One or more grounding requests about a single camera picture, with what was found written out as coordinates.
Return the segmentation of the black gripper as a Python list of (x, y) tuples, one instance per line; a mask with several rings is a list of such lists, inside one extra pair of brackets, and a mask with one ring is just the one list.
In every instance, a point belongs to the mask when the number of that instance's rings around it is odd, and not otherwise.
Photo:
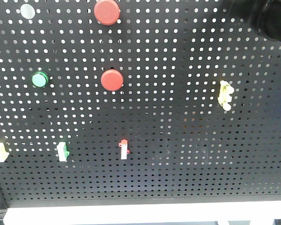
[(227, 16), (242, 19), (255, 32), (281, 42), (281, 0), (224, 0)]

